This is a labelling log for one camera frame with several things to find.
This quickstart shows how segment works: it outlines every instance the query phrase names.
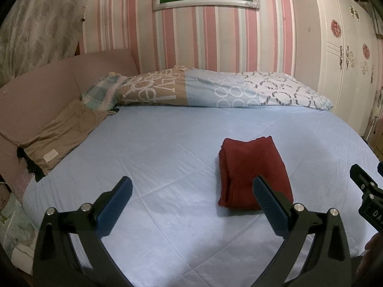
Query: wardrobe handle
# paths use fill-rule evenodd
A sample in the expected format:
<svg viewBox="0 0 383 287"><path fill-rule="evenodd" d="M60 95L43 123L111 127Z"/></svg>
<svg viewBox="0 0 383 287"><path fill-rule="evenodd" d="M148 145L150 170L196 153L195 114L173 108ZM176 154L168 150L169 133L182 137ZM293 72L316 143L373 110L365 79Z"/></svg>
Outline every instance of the wardrobe handle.
<svg viewBox="0 0 383 287"><path fill-rule="evenodd" d="M346 65L347 69L349 68L349 57L350 57L350 48L347 46L347 51L346 51Z"/></svg>
<svg viewBox="0 0 383 287"><path fill-rule="evenodd" d="M343 46L340 46L340 70L343 67Z"/></svg>

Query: white ornate picture frame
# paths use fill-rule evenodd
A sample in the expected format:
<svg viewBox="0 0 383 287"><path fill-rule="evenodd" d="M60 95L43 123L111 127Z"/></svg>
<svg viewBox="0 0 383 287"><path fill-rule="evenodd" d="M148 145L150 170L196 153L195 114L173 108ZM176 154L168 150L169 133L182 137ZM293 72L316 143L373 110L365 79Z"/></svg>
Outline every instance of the white ornate picture frame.
<svg viewBox="0 0 383 287"><path fill-rule="evenodd" d="M183 6L202 6L202 5L223 5L223 6L240 6L258 9L260 7L259 0L179 0L173 2L161 3L160 0L153 0L153 10L159 11Z"/></svg>

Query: white wardrobe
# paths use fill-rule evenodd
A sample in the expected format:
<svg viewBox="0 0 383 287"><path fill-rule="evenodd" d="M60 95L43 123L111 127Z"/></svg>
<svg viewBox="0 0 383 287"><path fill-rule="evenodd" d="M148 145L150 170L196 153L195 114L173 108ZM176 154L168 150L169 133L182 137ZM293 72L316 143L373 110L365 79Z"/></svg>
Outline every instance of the white wardrobe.
<svg viewBox="0 0 383 287"><path fill-rule="evenodd" d="M354 0L293 2L296 79L328 97L335 115L362 136L377 89L371 17Z"/></svg>

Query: quilted mattress cover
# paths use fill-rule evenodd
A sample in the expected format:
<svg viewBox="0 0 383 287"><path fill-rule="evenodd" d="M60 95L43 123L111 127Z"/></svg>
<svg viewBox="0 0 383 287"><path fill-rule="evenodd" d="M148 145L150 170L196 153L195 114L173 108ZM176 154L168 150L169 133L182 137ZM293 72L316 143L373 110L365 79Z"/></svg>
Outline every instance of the quilted mattress cover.
<svg viewBox="0 0 383 287"><path fill-rule="evenodd" d="M36 227L45 210L77 210L111 190L124 175L133 196L112 233L102 239L136 287L248 287L282 243L261 212L217 205L218 152L227 138L272 136L286 165L294 201L309 210L340 211L350 252L363 252L375 233L358 214L361 192L349 178L354 163L382 184L378 159L329 111L305 107L247 109L122 107L39 183L23 205ZM298 275L308 236L290 278ZM81 245L73 240L84 266Z"/></svg>

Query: patterned quilt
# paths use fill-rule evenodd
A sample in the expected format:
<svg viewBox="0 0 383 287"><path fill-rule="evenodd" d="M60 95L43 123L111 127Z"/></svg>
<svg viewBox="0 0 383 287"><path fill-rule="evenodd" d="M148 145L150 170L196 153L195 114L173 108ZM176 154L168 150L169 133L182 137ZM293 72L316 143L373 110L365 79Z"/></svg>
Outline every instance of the patterned quilt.
<svg viewBox="0 0 383 287"><path fill-rule="evenodd" d="M284 73L214 72L175 66L128 77L117 91L117 103L188 105L195 107L252 107L299 105L331 110L325 96Z"/></svg>

